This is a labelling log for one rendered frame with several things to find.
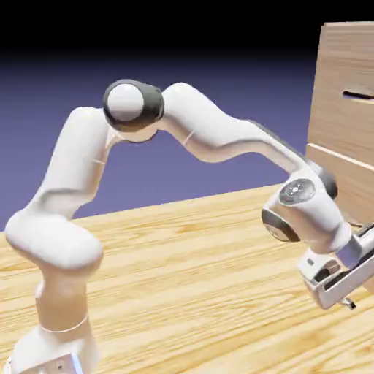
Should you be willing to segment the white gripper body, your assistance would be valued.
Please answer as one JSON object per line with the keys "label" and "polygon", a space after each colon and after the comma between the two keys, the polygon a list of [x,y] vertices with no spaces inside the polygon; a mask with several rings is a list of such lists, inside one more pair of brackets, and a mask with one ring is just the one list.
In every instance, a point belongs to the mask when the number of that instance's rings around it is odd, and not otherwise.
{"label": "white gripper body", "polygon": [[316,304],[329,309],[374,277],[374,222],[352,234],[346,246],[335,252],[312,277]]}

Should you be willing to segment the light wood cabinet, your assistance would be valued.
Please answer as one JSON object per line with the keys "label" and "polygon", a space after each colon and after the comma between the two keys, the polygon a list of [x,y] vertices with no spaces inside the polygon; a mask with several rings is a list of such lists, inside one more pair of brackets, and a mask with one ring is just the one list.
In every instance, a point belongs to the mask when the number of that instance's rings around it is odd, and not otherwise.
{"label": "light wood cabinet", "polygon": [[306,153],[335,176],[345,218],[374,221],[374,21],[321,27]]}

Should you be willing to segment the light wood drawer front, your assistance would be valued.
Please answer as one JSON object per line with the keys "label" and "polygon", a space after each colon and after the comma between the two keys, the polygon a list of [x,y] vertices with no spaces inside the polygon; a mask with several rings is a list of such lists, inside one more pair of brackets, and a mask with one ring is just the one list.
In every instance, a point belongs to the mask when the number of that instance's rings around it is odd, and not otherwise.
{"label": "light wood drawer front", "polygon": [[308,143],[306,155],[336,179],[335,199],[347,221],[356,225],[374,222],[374,166]]}
{"label": "light wood drawer front", "polygon": [[321,27],[308,142],[374,165],[374,104],[343,91],[374,94],[374,22]]}

